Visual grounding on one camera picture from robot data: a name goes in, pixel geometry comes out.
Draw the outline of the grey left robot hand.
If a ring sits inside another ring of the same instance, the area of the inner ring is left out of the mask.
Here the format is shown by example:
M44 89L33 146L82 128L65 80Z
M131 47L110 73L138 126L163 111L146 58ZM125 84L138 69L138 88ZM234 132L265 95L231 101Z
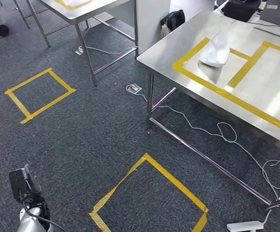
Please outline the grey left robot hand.
M24 179L27 191L30 195L33 199L41 199L42 197L42 188L36 179L36 177L33 176L29 169L29 165L26 164L24 166Z

